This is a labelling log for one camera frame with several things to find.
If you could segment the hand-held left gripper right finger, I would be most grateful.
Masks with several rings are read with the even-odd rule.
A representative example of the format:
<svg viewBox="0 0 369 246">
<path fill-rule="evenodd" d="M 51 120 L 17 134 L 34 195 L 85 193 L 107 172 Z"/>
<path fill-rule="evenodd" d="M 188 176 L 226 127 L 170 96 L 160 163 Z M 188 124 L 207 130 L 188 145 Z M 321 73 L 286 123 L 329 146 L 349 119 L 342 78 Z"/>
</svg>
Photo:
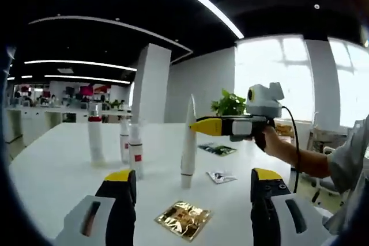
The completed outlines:
<svg viewBox="0 0 369 246">
<path fill-rule="evenodd" d="M 254 245 L 322 245 L 331 238 L 322 214 L 276 172 L 251 171 L 250 202 Z"/>
</svg>

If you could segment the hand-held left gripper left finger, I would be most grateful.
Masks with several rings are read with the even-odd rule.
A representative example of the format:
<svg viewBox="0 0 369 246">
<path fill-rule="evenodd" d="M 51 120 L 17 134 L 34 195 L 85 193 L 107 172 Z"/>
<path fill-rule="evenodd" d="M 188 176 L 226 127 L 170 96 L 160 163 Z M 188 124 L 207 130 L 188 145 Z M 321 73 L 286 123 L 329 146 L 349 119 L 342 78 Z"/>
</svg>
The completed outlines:
<svg viewBox="0 0 369 246">
<path fill-rule="evenodd" d="M 137 201 L 135 170 L 109 174 L 65 216 L 55 245 L 133 245 Z"/>
</svg>

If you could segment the person's right hand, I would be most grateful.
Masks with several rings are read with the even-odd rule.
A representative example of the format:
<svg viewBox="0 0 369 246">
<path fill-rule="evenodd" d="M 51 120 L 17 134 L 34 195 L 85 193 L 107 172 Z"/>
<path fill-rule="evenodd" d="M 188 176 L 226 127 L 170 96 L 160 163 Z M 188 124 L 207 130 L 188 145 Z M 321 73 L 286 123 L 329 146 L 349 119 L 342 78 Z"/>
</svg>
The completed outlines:
<svg viewBox="0 0 369 246">
<path fill-rule="evenodd" d="M 266 126 L 262 131 L 257 131 L 254 136 L 254 141 L 266 154 L 274 157 L 279 155 L 282 141 L 279 139 L 272 126 Z"/>
</svg>

